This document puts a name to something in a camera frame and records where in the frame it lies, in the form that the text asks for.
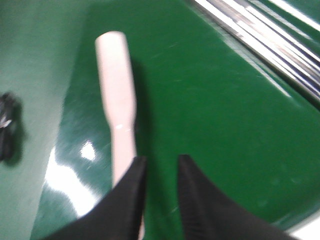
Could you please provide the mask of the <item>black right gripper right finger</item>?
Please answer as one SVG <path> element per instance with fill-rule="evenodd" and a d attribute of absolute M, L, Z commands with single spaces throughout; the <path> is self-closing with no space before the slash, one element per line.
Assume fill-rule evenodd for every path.
<path fill-rule="evenodd" d="M 216 187 L 187 154 L 178 157 L 177 195 L 187 240 L 291 240 Z"/>

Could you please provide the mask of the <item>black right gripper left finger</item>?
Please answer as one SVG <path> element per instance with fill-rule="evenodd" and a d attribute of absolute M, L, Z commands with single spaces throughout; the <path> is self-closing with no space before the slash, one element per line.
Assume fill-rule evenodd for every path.
<path fill-rule="evenodd" d="M 85 216 L 46 240 L 137 240 L 145 207 L 147 159 L 137 156 L 118 184 Z"/>

